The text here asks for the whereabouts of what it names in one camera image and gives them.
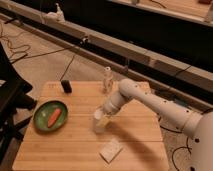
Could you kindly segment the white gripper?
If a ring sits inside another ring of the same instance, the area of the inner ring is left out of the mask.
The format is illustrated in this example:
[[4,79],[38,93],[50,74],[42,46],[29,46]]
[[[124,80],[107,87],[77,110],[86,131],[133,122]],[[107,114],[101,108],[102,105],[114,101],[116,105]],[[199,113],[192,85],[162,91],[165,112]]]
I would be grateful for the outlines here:
[[115,115],[126,103],[127,99],[119,91],[115,91],[111,94],[103,103],[103,111],[107,115],[102,116],[96,126],[101,128],[105,127],[110,121],[108,115]]

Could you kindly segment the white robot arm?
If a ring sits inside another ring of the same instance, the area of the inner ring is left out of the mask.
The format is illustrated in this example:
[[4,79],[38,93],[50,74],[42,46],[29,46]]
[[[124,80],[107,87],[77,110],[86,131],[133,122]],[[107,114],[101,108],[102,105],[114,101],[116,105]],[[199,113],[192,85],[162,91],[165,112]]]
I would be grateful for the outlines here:
[[145,92],[138,83],[123,79],[101,106],[102,116],[97,126],[105,127],[111,116],[131,100],[137,100],[166,118],[193,140],[190,171],[213,171],[213,112],[201,115],[157,95]]

